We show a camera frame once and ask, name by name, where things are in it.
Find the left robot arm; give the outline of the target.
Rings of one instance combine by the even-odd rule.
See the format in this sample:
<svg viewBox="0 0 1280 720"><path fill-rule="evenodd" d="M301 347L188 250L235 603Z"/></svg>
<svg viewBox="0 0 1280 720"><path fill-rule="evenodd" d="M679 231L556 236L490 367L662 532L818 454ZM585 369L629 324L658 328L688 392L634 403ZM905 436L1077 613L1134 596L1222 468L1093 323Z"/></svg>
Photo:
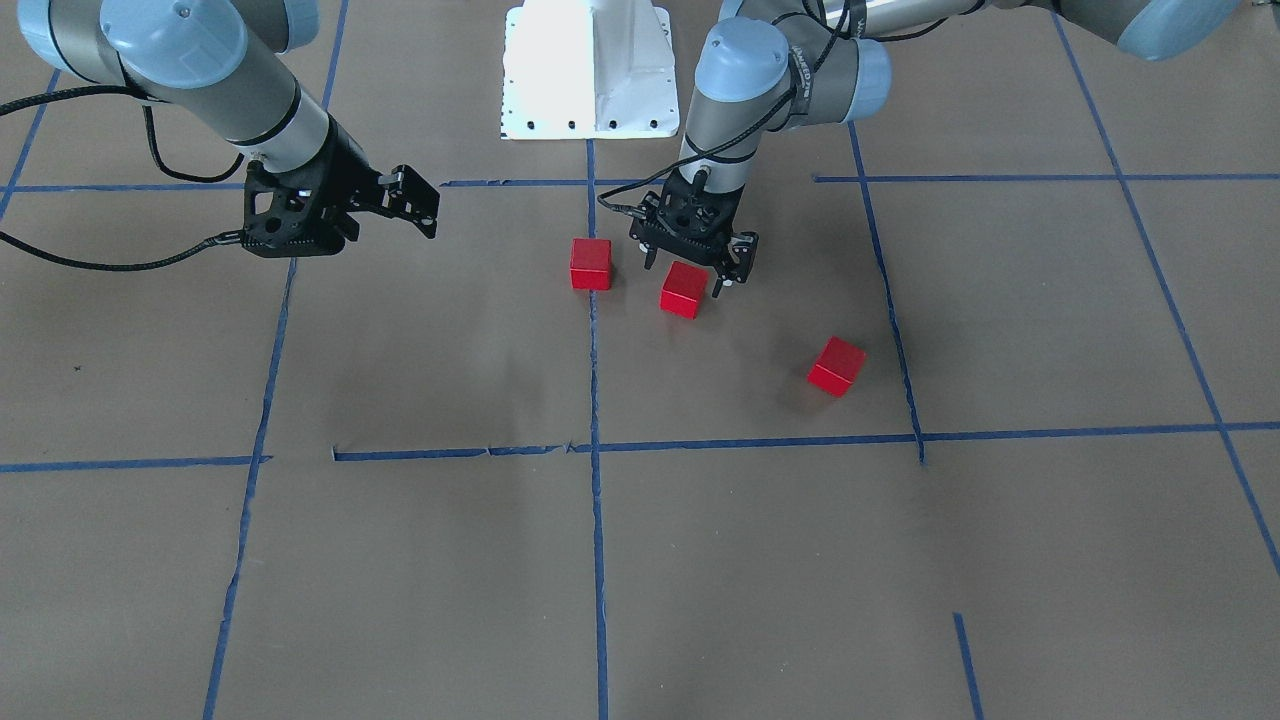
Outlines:
<svg viewBox="0 0 1280 720"><path fill-rule="evenodd" d="M874 115L892 85L891 42L914 40L983 1L724 1L694 72L678 159L635 205L599 204L631 220L652 266L667 252L718 287L742 284L759 237L733 229L768 133Z"/></svg>

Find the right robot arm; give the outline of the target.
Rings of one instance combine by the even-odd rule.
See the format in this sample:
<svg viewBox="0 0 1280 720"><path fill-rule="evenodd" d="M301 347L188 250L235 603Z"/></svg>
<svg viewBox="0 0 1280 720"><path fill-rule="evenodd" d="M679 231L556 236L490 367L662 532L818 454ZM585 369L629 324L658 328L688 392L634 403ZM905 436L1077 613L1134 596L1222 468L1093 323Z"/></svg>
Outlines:
<svg viewBox="0 0 1280 720"><path fill-rule="evenodd" d="M438 231L440 196L412 167L374 169L360 145L282 56L312 42L315 1L19 1L20 32L51 67L83 81L3 105L3 113L119 94L184 108L247 164L244 222L201 249L239 245L260 258L338 254L369 211Z"/></svg>

